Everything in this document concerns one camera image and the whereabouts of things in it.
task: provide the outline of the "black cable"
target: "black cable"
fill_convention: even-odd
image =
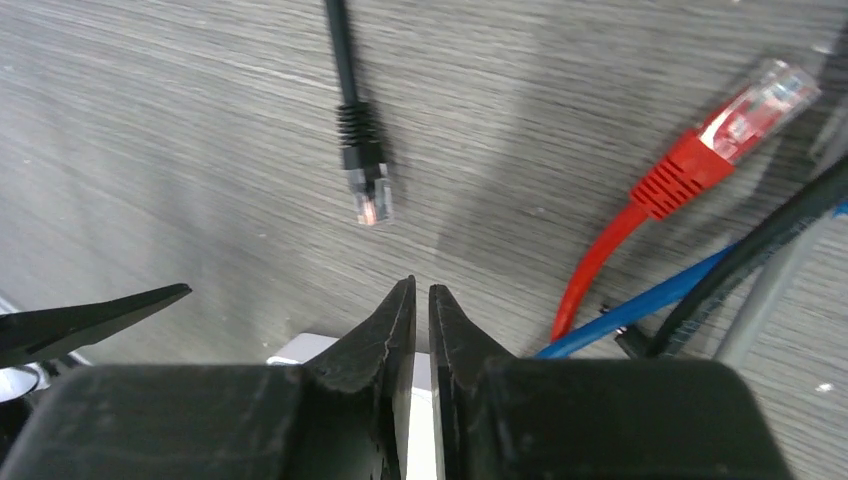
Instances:
[[[848,200],[848,155],[804,186],[743,238],[669,314],[648,358],[677,354],[710,313],[757,267],[825,213]]]
[[[359,98],[347,5],[345,0],[324,0],[324,5],[342,91],[338,109],[342,168],[359,223],[374,225],[391,216],[388,166],[371,106]]]
[[[324,5],[327,9],[327,26],[333,42],[342,99],[345,104],[356,104],[359,102],[359,94],[353,57],[353,35],[350,30],[347,5],[345,0],[325,0]]]

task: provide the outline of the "gray cable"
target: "gray cable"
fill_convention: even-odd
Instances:
[[[843,119],[837,132],[813,170],[812,178],[817,177],[848,151],[848,118]],[[714,360],[733,368],[742,366],[757,336],[774,314],[778,303],[792,284],[793,277],[807,260],[830,220],[830,215],[819,219],[766,263],[742,308],[733,318],[727,334],[716,350]]]

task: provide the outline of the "blue cable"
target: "blue cable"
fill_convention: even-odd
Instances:
[[[848,202],[836,208],[833,215],[848,214]],[[574,330],[536,354],[536,358],[565,358],[592,342],[632,325],[657,310],[683,298],[704,278],[719,260],[736,244],[726,247],[659,285],[631,298],[606,314]]]

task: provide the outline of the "clear plastic connector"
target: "clear plastic connector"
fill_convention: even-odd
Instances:
[[[736,163],[760,141],[798,116],[819,96],[816,80],[800,66],[770,59],[699,131],[700,140]]]
[[[380,177],[366,180],[362,169],[348,170],[353,192],[356,219],[360,225],[373,226],[392,218],[392,191],[385,164],[380,165]]]

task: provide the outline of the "white plastic piece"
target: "white plastic piece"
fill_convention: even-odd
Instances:
[[[36,389],[40,375],[32,368],[0,369],[0,402],[6,402]]]
[[[268,358],[268,365],[297,365],[326,350],[337,338],[302,333]],[[436,478],[436,442],[433,432],[433,395],[430,388],[430,355],[416,353],[412,370],[412,403],[409,409],[407,480]]]

